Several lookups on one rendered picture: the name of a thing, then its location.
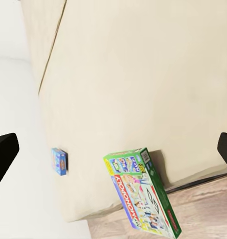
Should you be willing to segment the board game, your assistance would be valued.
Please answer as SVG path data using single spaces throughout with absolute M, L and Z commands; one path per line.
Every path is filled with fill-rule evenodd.
M 103 157 L 133 228 L 177 239 L 182 232 L 147 148 Z
M 66 175 L 66 153 L 58 148 L 51 149 L 52 168 L 60 175 Z

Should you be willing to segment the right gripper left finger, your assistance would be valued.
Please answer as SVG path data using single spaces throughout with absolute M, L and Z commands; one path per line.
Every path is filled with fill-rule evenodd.
M 14 132 L 0 136 L 0 182 L 18 152 L 19 144 Z

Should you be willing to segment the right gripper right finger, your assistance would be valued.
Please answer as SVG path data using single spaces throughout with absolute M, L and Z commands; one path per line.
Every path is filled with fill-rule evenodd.
M 221 133 L 219 137 L 219 141 L 218 141 L 217 150 L 227 164 L 227 133 L 226 132 Z

